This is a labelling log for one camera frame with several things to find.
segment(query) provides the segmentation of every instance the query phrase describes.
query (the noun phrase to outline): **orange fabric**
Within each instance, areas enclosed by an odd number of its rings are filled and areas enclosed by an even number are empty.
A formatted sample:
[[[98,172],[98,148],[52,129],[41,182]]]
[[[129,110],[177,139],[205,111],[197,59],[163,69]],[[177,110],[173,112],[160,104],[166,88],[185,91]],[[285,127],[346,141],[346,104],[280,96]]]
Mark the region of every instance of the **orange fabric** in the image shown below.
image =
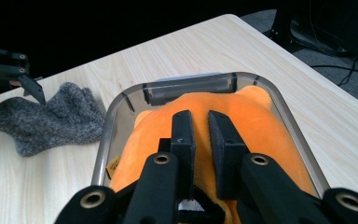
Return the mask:
[[[119,191],[136,181],[146,158],[158,151],[160,138],[170,138],[172,116],[190,110],[196,142],[194,184],[226,211],[226,223],[240,223],[235,201],[216,197],[213,155],[211,151],[208,112],[228,115],[251,152],[269,155],[280,164],[297,185],[313,193],[306,167],[289,132],[271,113],[269,94],[257,86],[245,87],[236,93],[187,93],[154,111],[145,111],[135,121],[110,188]]]

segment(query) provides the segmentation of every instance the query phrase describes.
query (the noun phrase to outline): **floor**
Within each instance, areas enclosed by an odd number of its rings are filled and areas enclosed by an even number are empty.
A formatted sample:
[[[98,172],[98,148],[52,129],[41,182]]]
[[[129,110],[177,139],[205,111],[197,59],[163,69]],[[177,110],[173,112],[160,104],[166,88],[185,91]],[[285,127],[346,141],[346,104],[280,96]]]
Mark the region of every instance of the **floor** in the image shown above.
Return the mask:
[[[248,24],[252,25],[256,30],[261,33],[267,32],[273,23],[276,10],[266,10],[260,11],[253,14],[249,14],[241,17]],[[304,39],[315,40],[314,36],[307,36],[296,30],[296,26],[292,29],[292,32],[295,36],[301,37]],[[314,65],[331,65],[330,67],[315,67],[321,75],[328,78],[330,81],[337,84],[342,90],[346,91],[356,99],[358,99],[358,59],[356,56],[350,57],[333,57],[326,54],[322,54],[313,49],[301,49],[299,51],[293,52],[293,54],[302,62],[308,64],[309,66]],[[356,71],[350,74],[350,70],[353,67],[355,62]]]

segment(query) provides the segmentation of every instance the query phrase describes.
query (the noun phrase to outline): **plastic container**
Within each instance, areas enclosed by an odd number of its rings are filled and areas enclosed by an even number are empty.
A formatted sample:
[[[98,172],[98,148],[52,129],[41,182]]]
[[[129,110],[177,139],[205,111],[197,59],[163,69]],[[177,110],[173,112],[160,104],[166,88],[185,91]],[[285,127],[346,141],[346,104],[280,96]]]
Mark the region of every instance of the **plastic container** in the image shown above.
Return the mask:
[[[133,130],[133,123],[142,111],[159,108],[187,92],[235,92],[249,85],[256,85],[269,93],[273,114],[290,133],[313,186],[322,198],[323,193],[329,189],[328,183],[280,92],[267,79],[244,72],[170,78],[124,90],[114,99],[106,113],[91,185],[109,185],[110,179],[105,167],[115,156],[121,155]]]

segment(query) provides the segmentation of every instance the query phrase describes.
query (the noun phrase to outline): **knitted sock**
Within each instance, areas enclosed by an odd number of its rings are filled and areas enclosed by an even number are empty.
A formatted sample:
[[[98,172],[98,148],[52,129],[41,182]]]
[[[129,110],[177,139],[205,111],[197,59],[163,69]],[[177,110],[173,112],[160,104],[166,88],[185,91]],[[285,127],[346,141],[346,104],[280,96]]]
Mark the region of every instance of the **knitted sock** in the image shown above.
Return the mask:
[[[62,145],[100,139],[104,115],[92,97],[70,82],[63,83],[46,106],[14,97],[0,104],[0,131],[13,137],[20,156],[30,157]]]

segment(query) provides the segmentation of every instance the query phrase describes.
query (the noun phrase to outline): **wooden table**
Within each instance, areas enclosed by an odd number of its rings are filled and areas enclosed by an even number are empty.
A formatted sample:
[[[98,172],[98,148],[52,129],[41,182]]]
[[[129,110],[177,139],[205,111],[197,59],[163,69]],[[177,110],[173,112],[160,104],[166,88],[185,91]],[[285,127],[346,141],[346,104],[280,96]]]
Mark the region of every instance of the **wooden table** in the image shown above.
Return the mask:
[[[40,84],[47,100],[65,81],[88,87],[107,109],[138,83],[239,71],[265,77],[280,90],[330,186],[358,191],[358,100],[236,16],[195,24]],[[1,94],[0,102],[16,95],[22,89]],[[13,140],[0,133],[0,223],[54,222],[90,184],[98,145],[55,147],[21,158]]]

